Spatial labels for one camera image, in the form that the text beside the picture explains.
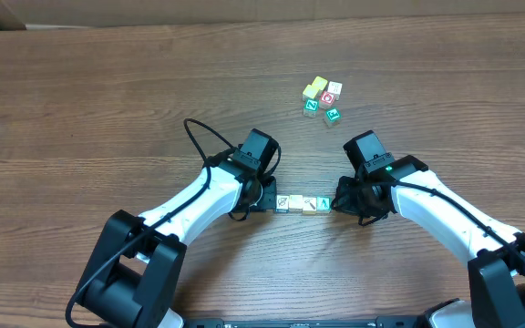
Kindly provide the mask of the yellow top wooden block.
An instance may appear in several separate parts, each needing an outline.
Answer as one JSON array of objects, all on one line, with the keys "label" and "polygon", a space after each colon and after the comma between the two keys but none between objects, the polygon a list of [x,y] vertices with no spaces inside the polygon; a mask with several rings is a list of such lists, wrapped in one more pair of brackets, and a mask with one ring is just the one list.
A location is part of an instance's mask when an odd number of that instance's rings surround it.
[{"label": "yellow top wooden block", "polygon": [[290,195],[288,209],[290,212],[302,212],[304,206],[303,195]]}]

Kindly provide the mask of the white block with feather picture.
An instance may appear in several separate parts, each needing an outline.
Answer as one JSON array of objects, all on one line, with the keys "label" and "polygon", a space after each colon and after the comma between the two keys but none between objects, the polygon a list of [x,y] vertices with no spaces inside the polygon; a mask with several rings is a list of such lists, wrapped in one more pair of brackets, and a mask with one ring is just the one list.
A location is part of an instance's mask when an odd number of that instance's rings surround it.
[{"label": "white block with feather picture", "polygon": [[316,197],[303,197],[302,213],[304,215],[315,215],[317,213]]}]

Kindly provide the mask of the green A block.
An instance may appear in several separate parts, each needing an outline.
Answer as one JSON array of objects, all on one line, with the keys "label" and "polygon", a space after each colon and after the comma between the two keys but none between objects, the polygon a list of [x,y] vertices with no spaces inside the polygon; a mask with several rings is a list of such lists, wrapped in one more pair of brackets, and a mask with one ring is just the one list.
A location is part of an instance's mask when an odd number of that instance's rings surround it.
[{"label": "green A block", "polygon": [[331,199],[329,197],[316,198],[316,212],[317,213],[329,213],[331,211]]}]

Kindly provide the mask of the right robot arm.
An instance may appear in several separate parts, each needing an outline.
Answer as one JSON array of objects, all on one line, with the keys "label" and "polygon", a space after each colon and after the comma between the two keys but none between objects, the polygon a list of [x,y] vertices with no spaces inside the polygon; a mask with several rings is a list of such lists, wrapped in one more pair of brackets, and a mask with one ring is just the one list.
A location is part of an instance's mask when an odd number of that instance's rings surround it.
[{"label": "right robot arm", "polygon": [[372,130],[343,150],[355,174],[338,181],[332,209],[367,226],[395,213],[435,237],[468,271],[469,301],[438,304],[416,327],[525,328],[525,232],[491,218],[412,155],[395,159]]}]

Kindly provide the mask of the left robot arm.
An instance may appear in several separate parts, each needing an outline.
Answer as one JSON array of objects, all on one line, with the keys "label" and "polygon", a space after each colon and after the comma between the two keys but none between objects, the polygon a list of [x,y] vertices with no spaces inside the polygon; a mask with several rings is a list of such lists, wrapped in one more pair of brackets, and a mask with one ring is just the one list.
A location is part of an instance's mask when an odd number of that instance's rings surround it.
[{"label": "left robot arm", "polygon": [[279,143],[258,129],[236,147],[208,157],[200,175],[172,199],[138,216],[106,222],[66,310],[80,305],[105,327],[181,327],[171,309],[188,246],[220,216],[257,210],[273,196],[267,172]]}]

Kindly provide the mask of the white block with blue side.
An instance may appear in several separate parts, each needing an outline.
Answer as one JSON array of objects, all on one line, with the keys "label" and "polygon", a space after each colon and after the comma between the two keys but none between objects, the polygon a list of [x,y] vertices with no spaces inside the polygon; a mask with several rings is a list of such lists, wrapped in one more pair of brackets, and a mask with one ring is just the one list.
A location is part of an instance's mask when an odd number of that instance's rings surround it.
[{"label": "white block with blue side", "polygon": [[277,213],[288,213],[289,212],[289,200],[288,195],[277,195],[275,202],[275,211]]}]

